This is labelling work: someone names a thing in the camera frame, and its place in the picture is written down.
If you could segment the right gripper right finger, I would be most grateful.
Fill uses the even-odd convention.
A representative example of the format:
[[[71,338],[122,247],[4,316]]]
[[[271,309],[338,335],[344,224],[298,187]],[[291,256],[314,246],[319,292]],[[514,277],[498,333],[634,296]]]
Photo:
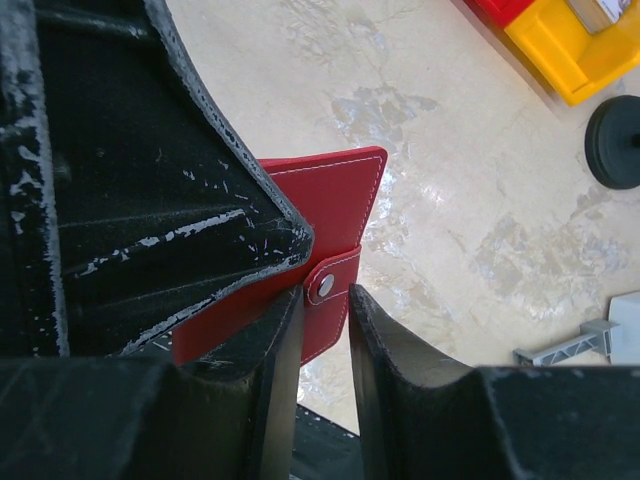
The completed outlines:
[[[637,367],[469,367],[349,289],[369,479],[635,479]]]

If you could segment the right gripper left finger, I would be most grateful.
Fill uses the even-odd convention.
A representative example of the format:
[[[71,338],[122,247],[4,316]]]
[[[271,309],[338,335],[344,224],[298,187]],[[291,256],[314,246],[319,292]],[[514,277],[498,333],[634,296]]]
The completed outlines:
[[[304,302],[282,293],[197,361],[1,363],[5,479],[285,479]]]

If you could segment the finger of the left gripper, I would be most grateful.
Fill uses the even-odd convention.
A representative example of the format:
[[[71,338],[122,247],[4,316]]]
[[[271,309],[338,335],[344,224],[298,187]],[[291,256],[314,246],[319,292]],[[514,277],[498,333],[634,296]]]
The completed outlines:
[[[303,264],[163,1],[1,5],[1,352],[126,355]]]

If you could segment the red leather card holder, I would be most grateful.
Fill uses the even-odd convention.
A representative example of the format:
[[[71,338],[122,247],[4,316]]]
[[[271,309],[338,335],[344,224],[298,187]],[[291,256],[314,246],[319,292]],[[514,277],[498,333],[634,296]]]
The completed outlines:
[[[357,279],[361,240],[374,206],[387,151],[379,146],[260,164],[314,231],[307,262],[255,282],[192,317],[172,333],[172,353],[183,365],[208,353],[257,320],[283,290],[304,288],[301,353],[308,363],[340,338],[348,290]]]

